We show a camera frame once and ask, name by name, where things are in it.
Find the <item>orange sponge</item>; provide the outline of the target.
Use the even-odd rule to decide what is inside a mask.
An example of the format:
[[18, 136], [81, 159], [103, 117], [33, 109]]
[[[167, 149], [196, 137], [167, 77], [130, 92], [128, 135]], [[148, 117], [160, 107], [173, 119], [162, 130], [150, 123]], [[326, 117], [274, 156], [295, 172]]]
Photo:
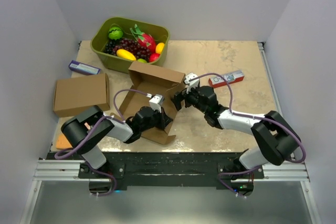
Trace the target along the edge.
[[67, 148], [72, 148], [71, 144], [67, 140], [64, 134], [60, 134], [56, 140], [56, 149], [64, 150]]

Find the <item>black toy grapes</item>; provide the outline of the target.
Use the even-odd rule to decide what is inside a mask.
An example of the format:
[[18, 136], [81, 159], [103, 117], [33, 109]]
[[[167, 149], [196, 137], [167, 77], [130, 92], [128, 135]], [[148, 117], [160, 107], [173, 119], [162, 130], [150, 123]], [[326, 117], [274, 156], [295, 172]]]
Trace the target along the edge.
[[104, 53], [109, 55], [116, 55], [117, 50], [115, 49], [116, 46], [119, 45], [118, 40], [109, 40], [104, 48]]

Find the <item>red white snack packet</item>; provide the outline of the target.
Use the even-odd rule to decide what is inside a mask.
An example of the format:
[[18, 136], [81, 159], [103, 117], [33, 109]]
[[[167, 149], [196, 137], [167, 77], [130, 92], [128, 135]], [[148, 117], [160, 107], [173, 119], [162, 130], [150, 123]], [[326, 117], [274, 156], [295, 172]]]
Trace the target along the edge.
[[225, 80], [217, 76], [214, 76], [214, 77], [209, 78], [208, 84], [213, 88], [219, 88], [219, 87], [226, 86], [227, 83], [233, 84], [233, 83], [241, 82], [243, 81], [245, 77], [244, 73], [241, 70], [229, 72], [229, 73], [223, 74], [222, 76]]

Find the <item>green toy melon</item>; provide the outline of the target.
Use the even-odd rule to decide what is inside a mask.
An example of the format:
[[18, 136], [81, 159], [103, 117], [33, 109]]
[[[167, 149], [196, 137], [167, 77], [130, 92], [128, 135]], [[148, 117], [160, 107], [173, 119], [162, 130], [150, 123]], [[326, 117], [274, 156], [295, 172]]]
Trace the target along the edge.
[[113, 26], [108, 31], [108, 38], [111, 40], [119, 40], [123, 37], [123, 30], [118, 26]]

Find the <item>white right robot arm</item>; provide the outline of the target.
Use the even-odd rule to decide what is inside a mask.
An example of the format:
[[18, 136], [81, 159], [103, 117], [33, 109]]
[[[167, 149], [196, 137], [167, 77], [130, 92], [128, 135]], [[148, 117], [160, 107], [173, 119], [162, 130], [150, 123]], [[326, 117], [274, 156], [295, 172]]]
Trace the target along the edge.
[[231, 111], [218, 102], [212, 87], [185, 88], [176, 92], [171, 100], [177, 110], [182, 106], [198, 109], [212, 127], [243, 132], [255, 138], [257, 147], [236, 157], [223, 169], [225, 174], [246, 178], [253, 169], [264, 164], [281, 165], [302, 146], [298, 135], [278, 112], [270, 111], [263, 115]]

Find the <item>orange toy fruit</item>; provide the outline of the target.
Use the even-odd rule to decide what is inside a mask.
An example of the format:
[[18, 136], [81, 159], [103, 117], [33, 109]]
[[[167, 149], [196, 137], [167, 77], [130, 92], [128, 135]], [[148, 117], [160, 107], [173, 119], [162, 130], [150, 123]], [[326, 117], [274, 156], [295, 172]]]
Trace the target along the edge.
[[156, 48], [155, 48], [155, 53], [156, 54], [161, 54], [163, 49], [164, 49], [164, 46], [165, 46], [165, 43], [163, 42], [160, 42], [156, 45]]

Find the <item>purple rectangular box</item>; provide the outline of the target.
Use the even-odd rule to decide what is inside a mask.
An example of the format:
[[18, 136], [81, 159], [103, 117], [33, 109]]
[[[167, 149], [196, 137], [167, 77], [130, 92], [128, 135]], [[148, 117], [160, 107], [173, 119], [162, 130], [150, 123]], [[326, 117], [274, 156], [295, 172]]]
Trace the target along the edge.
[[97, 75], [101, 73], [101, 69], [91, 66], [91, 65], [87, 65], [85, 63], [82, 62], [78, 62], [75, 60], [72, 60], [70, 62], [70, 64], [68, 65], [68, 68], [76, 73], [80, 73], [83, 75]]

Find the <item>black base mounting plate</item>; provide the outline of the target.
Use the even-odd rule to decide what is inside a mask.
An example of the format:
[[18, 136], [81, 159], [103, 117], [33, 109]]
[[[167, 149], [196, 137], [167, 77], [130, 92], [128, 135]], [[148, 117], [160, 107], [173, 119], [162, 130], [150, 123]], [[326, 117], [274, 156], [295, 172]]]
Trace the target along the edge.
[[127, 190], [131, 186], [215, 187], [232, 186], [235, 192], [248, 195], [255, 179], [264, 171], [239, 175], [234, 160], [238, 153], [150, 153], [105, 152], [107, 163], [90, 170], [84, 159], [73, 154], [67, 161], [79, 163], [77, 176], [89, 180], [92, 193]]

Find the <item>closed brown cardboard box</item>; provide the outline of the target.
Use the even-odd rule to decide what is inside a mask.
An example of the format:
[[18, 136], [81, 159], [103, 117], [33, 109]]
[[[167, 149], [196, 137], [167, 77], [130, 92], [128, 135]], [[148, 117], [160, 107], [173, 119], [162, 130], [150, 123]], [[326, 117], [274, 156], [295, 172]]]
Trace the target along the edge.
[[56, 81], [53, 112], [60, 118], [75, 116], [91, 106], [110, 110], [110, 84], [107, 74]]

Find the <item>aluminium frame rail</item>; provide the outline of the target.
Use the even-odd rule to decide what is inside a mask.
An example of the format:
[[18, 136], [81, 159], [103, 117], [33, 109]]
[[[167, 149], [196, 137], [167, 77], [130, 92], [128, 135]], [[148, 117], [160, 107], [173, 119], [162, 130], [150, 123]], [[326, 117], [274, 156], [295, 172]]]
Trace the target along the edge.
[[284, 162], [280, 166], [265, 164], [264, 179], [273, 182], [308, 182], [309, 175], [305, 163]]

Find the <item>dark purple toy grapes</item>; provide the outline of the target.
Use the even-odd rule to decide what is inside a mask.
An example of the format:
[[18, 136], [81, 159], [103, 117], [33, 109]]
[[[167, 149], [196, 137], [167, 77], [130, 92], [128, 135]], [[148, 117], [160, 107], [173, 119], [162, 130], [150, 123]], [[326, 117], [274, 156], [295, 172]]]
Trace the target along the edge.
[[147, 48], [142, 47], [139, 45], [138, 42], [135, 40], [123, 38], [119, 41], [119, 45], [115, 47], [116, 50], [118, 49], [125, 49], [137, 58], [145, 59], [147, 62], [149, 62], [149, 56], [152, 54]]

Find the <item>red toy apple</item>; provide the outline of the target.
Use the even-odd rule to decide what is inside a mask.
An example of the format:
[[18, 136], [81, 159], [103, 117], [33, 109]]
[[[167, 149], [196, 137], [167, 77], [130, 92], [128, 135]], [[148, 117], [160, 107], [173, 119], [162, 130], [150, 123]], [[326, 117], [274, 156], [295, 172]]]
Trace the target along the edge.
[[150, 56], [149, 56], [149, 62], [154, 62], [156, 60], [158, 60], [160, 57], [160, 54], [159, 53], [152, 53]]

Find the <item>green toy lime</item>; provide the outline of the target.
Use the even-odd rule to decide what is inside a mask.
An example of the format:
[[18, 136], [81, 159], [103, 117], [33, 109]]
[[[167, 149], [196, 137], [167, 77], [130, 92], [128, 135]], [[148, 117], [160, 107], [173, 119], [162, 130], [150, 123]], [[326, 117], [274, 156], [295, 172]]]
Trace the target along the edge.
[[145, 59], [142, 59], [142, 58], [139, 58], [137, 61], [141, 62], [141, 63], [147, 63], [147, 61]]

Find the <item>pink toy dragon fruit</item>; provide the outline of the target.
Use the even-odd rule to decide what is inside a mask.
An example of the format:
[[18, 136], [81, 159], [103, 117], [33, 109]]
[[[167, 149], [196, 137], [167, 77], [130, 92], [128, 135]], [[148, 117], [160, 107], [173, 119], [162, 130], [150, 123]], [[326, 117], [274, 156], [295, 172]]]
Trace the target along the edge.
[[130, 32], [140, 46], [147, 48], [152, 53], [155, 53], [156, 42], [151, 35], [142, 32], [137, 24], [134, 25], [134, 28], [130, 28]]

